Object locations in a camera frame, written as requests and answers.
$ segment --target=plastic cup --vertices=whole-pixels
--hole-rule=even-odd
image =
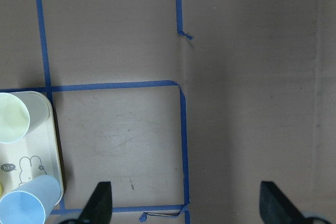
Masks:
[[[0,93],[0,143],[15,143],[49,117],[42,94],[34,91]]]
[[[1,224],[44,224],[61,195],[57,179],[42,175],[0,200]]]

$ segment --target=cardboard surface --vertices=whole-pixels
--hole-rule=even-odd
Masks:
[[[15,59],[0,65],[0,86],[39,86],[35,0],[0,1],[6,4],[0,61]],[[53,85],[162,79],[182,85],[192,223],[262,223],[263,179],[276,182],[300,210],[336,222],[334,0],[183,0],[184,30],[193,41],[176,35],[174,0],[43,2]],[[27,6],[30,11],[18,10]],[[18,22],[15,15],[27,19]],[[17,32],[30,28],[29,35]],[[90,92],[74,93],[88,104]],[[80,114],[72,93],[61,96],[55,102],[62,117],[70,117],[70,108],[84,121],[95,114],[86,106],[88,113]],[[66,138],[80,141],[73,127],[88,134],[87,141],[93,138],[83,126],[59,122]],[[78,164],[64,141],[68,165]]]
[[[178,87],[59,92],[54,104],[67,209],[106,180],[113,207],[183,204]]]

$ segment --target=light blue cup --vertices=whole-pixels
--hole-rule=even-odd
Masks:
[[[38,176],[0,200],[0,223],[44,224],[60,195],[57,179]]]

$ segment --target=blue tape line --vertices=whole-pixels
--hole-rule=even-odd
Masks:
[[[182,13],[182,0],[176,0],[176,24],[177,33],[181,36],[187,37],[189,40],[193,39],[193,36],[186,34],[183,31],[183,13]]]
[[[182,162],[183,162],[183,188],[184,204],[190,203],[189,194],[189,168],[188,168],[188,144],[187,144],[187,111],[185,95],[180,89],[180,107],[181,107],[181,138],[182,138]]]
[[[115,207],[112,212],[143,212],[143,211],[168,211],[180,210],[183,205],[167,205],[167,206],[142,206],[142,207]],[[71,212],[82,212],[83,209],[54,209],[51,215],[65,215]]]
[[[177,218],[182,213],[185,213],[188,211],[188,205],[185,205],[181,208],[181,210],[177,213],[163,213],[163,212],[144,212],[140,217],[140,222],[146,222],[148,216],[156,216],[156,217],[163,217],[163,218]]]
[[[64,197],[59,202],[59,209],[63,210],[65,209],[65,202],[64,202]]]
[[[50,78],[50,69],[49,69],[47,38],[46,38],[46,30],[45,30],[45,24],[44,24],[42,0],[36,0],[36,8],[37,8],[38,28],[39,28],[39,33],[40,33],[40,43],[41,43],[41,51],[42,51],[46,92],[47,92],[48,99],[51,101],[51,103],[53,103],[53,95],[51,93],[51,78]]]
[[[45,93],[46,88],[40,87],[40,88],[23,88],[23,89],[0,89],[0,92],[10,93],[10,92],[22,92],[22,91],[36,91],[40,93]]]
[[[190,224],[191,223],[191,221],[190,221],[190,212],[189,211],[186,211],[184,213],[184,223],[185,224]]]
[[[129,89],[129,88],[147,88],[161,86],[178,86],[174,81],[142,81],[142,82],[116,82],[116,83],[94,83],[94,84],[79,84],[69,86],[51,87],[52,92],[62,91],[78,91],[78,90],[94,90],[94,89]]]

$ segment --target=plastic tray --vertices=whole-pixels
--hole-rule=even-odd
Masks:
[[[58,154],[52,106],[41,93],[37,94],[47,102],[50,116],[34,131],[13,144],[0,144],[0,182],[3,194],[16,189],[33,178],[48,174],[54,176],[60,183],[61,195],[56,204],[62,199],[64,186]]]

